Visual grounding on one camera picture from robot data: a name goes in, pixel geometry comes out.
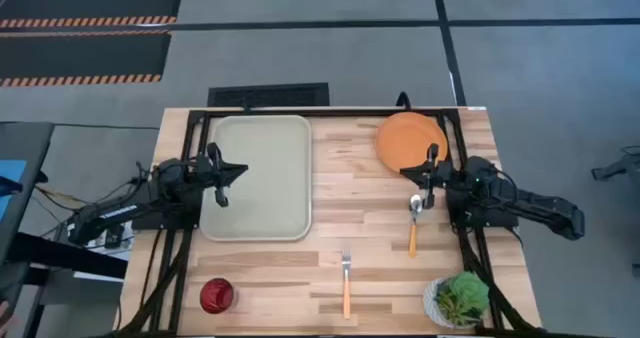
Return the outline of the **dark grey desk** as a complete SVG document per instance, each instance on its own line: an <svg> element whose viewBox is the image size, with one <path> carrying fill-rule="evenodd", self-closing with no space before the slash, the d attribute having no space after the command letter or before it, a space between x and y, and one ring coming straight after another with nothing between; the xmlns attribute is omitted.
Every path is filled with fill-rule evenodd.
<svg viewBox="0 0 640 338"><path fill-rule="evenodd" d="M0 222L0 265L7 259L35 185L48 181L42 165L53 130L52 123L0 123L0 160L26 161L23 191L11 198Z"/></svg>

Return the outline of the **black metal stand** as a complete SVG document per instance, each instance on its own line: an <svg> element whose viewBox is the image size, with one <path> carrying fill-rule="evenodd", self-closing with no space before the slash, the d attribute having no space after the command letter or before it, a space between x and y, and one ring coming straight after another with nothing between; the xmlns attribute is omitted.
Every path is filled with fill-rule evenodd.
<svg viewBox="0 0 640 338"><path fill-rule="evenodd" d="M9 321L24 286L46 287L56 268L123 278L127 262L18 232L0 254L0 323Z"/></svg>

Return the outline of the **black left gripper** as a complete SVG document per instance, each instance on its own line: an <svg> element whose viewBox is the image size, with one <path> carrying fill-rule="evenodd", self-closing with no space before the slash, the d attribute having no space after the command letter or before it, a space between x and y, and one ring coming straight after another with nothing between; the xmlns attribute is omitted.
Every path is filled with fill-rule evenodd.
<svg viewBox="0 0 640 338"><path fill-rule="evenodd" d="M209 143L204 153L198 153L195 158L196 181L203 188L214 187L214 198L221 207L229 205L225 188L230 187L244 172L248 170L246 164L227 163L222 159L221 150L216 143Z"/></svg>

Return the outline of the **orange plate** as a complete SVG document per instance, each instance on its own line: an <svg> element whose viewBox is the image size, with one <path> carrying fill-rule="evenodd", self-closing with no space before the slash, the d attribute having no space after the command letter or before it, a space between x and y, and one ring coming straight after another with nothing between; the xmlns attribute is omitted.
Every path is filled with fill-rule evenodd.
<svg viewBox="0 0 640 338"><path fill-rule="evenodd" d="M375 138L378 158L395 172L423 164L432 144L438 146L436 161L445 161L448 139L443 129L434 118L415 112L391 115L379 126Z"/></svg>

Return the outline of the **fork with orange handle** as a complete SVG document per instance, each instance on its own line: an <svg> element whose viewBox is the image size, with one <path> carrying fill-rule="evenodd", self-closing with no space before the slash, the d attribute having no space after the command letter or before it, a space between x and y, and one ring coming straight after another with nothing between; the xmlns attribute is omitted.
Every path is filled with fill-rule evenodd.
<svg viewBox="0 0 640 338"><path fill-rule="evenodd" d="M348 250L342 252L343 272L343 317L351 317L351 288L350 288L351 254Z"/></svg>

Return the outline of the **black floor vent grille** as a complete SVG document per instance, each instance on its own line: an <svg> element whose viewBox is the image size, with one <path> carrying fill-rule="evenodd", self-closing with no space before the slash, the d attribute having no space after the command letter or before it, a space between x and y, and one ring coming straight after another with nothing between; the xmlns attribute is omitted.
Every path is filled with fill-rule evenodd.
<svg viewBox="0 0 640 338"><path fill-rule="evenodd" d="M327 83L299 83L214 87L208 92L208 107L299 107L330 106Z"/></svg>

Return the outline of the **small black device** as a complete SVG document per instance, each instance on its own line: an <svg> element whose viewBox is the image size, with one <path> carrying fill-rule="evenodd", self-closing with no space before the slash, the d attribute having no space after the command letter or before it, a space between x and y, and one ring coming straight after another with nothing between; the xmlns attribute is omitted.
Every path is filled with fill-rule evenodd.
<svg viewBox="0 0 640 338"><path fill-rule="evenodd" d="M117 249L121 246L125 228L121 225L112 226L105 231L104 247Z"/></svg>

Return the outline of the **black hazard-striped floor mat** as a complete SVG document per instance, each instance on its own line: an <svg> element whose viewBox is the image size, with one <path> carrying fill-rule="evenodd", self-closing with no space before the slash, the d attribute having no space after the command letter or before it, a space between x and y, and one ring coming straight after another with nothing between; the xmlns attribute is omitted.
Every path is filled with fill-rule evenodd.
<svg viewBox="0 0 640 338"><path fill-rule="evenodd" d="M181 0L0 0L0 28L173 23Z"/></svg>
<svg viewBox="0 0 640 338"><path fill-rule="evenodd" d="M0 37L0 87L155 83L170 42L167 33Z"/></svg>

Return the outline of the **white paper sheet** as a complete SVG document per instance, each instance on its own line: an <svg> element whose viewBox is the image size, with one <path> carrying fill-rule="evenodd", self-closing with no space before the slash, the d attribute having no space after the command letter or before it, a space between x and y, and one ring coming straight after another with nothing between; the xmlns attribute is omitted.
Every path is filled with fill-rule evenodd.
<svg viewBox="0 0 640 338"><path fill-rule="evenodd" d="M81 244L81 247L86 250L98 252L98 253L120 253L130 249L132 245L135 235L131 228L130 223L120 224L125 228L123 239L121 242L121 246L117 249L106 249L104 247L104 239L105 239L105 231L103 231L97 238L90 240L88 243Z"/></svg>

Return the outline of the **red faceted cup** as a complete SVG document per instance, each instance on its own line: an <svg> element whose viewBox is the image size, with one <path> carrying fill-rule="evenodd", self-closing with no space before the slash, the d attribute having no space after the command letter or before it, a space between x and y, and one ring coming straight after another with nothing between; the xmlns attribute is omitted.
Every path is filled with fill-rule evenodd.
<svg viewBox="0 0 640 338"><path fill-rule="evenodd" d="M234 303L236 294L232 284L224 278L214 278L204 284L200 291L201 308L209 314L227 311Z"/></svg>

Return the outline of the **spoon with orange handle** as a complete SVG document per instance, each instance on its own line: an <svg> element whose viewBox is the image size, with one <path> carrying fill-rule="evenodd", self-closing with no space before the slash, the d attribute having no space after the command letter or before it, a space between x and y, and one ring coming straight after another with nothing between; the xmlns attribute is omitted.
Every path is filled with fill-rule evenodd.
<svg viewBox="0 0 640 338"><path fill-rule="evenodd" d="M413 195L409 201L409 211L411 215L411 226L409 234L408 254L411 258L416 256L417 249L417 217L422 212L422 197L418 194Z"/></svg>

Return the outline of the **black aluminium table frame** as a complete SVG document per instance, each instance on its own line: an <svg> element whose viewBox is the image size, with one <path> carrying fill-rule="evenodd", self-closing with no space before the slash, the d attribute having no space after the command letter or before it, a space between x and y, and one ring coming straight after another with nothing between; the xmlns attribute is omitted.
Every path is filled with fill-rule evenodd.
<svg viewBox="0 0 640 338"><path fill-rule="evenodd" d="M216 243L192 238L181 297L167 293L160 323L180 309L181 336L440 335L423 293L463 266L443 203L418 223L417 254L408 254L407 204L414 186L377 159L374 136L387 110L301 110L313 130L313 223L297 242ZM351 317L343 317L342 252L351 254ZM224 278L233 305L209 314L199 295Z"/></svg>

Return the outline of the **green succulent in white pot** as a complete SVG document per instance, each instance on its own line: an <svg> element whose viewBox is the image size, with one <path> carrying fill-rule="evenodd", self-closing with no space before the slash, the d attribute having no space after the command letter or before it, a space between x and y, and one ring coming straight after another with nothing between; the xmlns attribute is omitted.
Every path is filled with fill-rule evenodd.
<svg viewBox="0 0 640 338"><path fill-rule="evenodd" d="M434 279L423 293L424 313L437 325L456 330L481 325L489 309L489 288L474 273Z"/></svg>

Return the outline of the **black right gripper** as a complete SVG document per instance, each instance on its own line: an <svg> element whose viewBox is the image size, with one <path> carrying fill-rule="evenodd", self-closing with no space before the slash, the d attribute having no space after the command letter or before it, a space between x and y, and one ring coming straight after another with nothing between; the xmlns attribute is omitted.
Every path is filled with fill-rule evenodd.
<svg viewBox="0 0 640 338"><path fill-rule="evenodd" d="M422 200L423 209L431 209L435 205L435 188L444 188L452 175L453 166L445 161L440 164L437 160L439 145L432 143L427 149L426 161L414 167L401 168L400 174L417 186L422 186L425 196Z"/></svg>

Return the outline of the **beige plastic tray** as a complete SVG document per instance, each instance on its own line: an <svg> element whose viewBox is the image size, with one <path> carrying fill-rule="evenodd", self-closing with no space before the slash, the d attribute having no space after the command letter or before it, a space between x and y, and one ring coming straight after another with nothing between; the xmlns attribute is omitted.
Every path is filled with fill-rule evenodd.
<svg viewBox="0 0 640 338"><path fill-rule="evenodd" d="M225 190L229 205L204 192L199 228L215 242L296 241L312 224L312 129L298 115L218 120L211 141L222 158L245 164Z"/></svg>

